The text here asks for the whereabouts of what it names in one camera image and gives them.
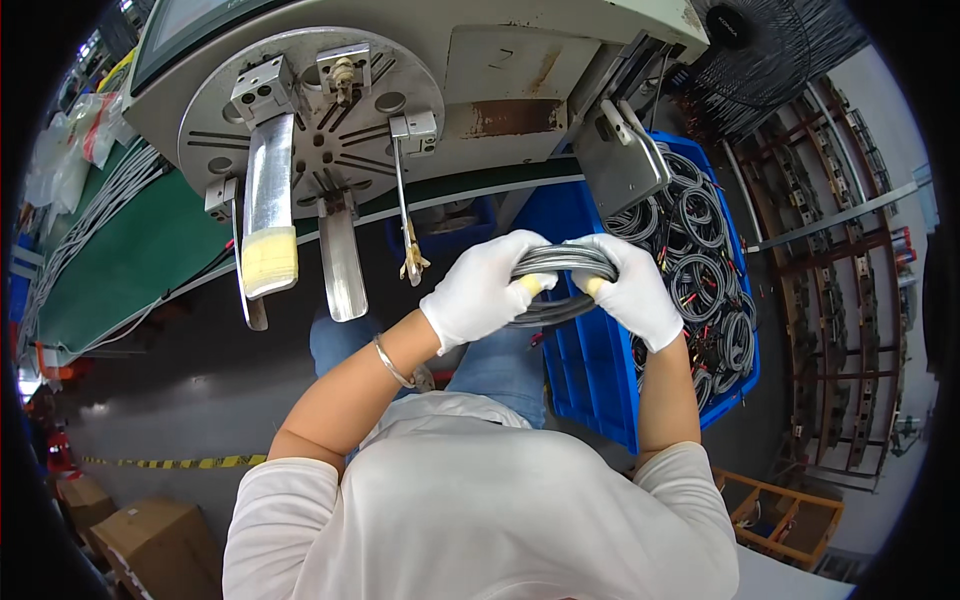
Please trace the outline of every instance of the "shirt sleeve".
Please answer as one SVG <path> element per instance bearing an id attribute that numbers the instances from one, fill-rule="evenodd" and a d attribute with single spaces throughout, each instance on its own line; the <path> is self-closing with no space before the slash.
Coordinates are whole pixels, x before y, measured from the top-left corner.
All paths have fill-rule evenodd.
<path id="1" fill-rule="evenodd" d="M 258 465 L 240 481 L 224 552 L 224 598 L 288 598 L 337 502 L 337 469 L 309 458 Z"/>
<path id="2" fill-rule="evenodd" d="M 689 572 L 697 574 L 687 582 L 698 588 L 698 597 L 733 597 L 740 580 L 736 537 L 704 447 L 681 442 L 666 448 L 636 473 L 634 483 L 678 516 L 698 541 L 685 559 Z M 699 595 L 707 590 L 708 596 Z"/>

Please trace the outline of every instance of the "glove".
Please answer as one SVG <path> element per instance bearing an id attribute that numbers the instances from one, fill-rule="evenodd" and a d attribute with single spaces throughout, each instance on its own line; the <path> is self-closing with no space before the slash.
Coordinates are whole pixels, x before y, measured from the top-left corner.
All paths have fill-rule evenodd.
<path id="1" fill-rule="evenodd" d="M 646 250 L 617 239 L 609 233 L 595 233 L 567 244 L 592 246 L 607 255 L 620 277 L 616 283 L 586 271 L 574 271 L 573 282 L 629 331 L 638 335 L 647 349 L 659 352 L 684 328 L 663 285 L 660 269 Z"/>
<path id="2" fill-rule="evenodd" d="M 461 254 L 437 289 L 420 301 L 420 310 L 440 338 L 437 355 L 494 333 L 526 312 L 541 291 L 553 289 L 555 273 L 510 281 L 524 254 L 549 244 L 543 236 L 520 229 Z"/>

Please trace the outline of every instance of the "cardboard box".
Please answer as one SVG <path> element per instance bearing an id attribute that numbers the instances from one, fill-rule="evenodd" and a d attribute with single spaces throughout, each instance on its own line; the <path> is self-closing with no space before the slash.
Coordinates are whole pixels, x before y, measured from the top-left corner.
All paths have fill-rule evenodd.
<path id="1" fill-rule="evenodd" d="M 90 527 L 116 513 L 113 500 L 89 475 L 72 480 L 60 479 L 57 481 L 57 491 L 70 512 L 77 534 L 95 555 L 102 557 L 100 546 L 90 534 Z"/>
<path id="2" fill-rule="evenodd" d="M 145 498 L 117 511 L 92 532 L 134 597 L 222 597 L 220 552 L 196 506 Z"/>

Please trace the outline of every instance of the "rust stain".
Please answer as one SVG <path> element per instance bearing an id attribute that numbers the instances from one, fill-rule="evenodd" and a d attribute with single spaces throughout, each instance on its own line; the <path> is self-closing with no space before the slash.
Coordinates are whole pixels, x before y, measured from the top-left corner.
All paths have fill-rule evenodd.
<path id="1" fill-rule="evenodd" d="M 544 99 L 474 102 L 470 107 L 475 121 L 463 138 L 552 132 L 562 127 L 557 114 L 563 104 L 561 100 Z"/>
<path id="2" fill-rule="evenodd" d="M 697 11 L 693 8 L 693 5 L 690 4 L 690 0 L 686 0 L 686 8 L 684 9 L 682 19 L 684 23 L 690 27 L 696 28 L 699 31 L 704 30 L 704 25 L 700 22 L 700 17 L 697 16 Z"/>
<path id="3" fill-rule="evenodd" d="M 540 93 L 540 88 L 543 86 L 543 82 L 546 81 L 547 76 L 550 75 L 550 71 L 553 70 L 553 65 L 557 63 L 557 58 L 560 56 L 562 50 L 562 47 L 554 46 L 553 48 L 550 48 L 550 52 L 543 57 L 543 63 L 540 65 L 540 72 L 537 74 L 537 77 L 530 82 L 531 96 L 536 96 Z"/>

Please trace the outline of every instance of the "white long-sleeve shirt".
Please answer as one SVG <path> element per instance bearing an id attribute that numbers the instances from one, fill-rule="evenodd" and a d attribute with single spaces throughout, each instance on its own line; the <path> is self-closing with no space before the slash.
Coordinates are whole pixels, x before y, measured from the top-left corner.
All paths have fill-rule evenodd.
<path id="1" fill-rule="evenodd" d="M 333 466 L 307 458 L 246 474 L 227 600 L 736 592 L 733 529 L 699 444 L 667 448 L 630 481 L 489 398 L 434 392 L 395 402 L 361 447 L 339 487 Z"/>

